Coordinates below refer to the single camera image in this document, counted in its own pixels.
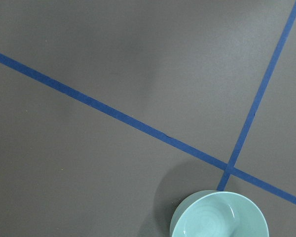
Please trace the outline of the green ceramic bowl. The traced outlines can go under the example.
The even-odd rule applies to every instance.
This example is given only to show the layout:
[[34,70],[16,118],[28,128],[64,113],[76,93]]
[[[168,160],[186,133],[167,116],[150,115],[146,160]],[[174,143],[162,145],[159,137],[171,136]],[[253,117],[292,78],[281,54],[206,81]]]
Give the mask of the green ceramic bowl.
[[170,223],[171,237],[268,237],[266,219],[247,197],[205,190],[186,197]]

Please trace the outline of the brown paper table cover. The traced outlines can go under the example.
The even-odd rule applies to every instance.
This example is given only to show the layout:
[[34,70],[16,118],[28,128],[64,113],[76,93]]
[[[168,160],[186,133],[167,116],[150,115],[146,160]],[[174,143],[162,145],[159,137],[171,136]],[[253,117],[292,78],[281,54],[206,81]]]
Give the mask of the brown paper table cover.
[[[0,53],[228,162],[292,0],[0,0]],[[0,63],[0,237],[167,237],[223,171]]]

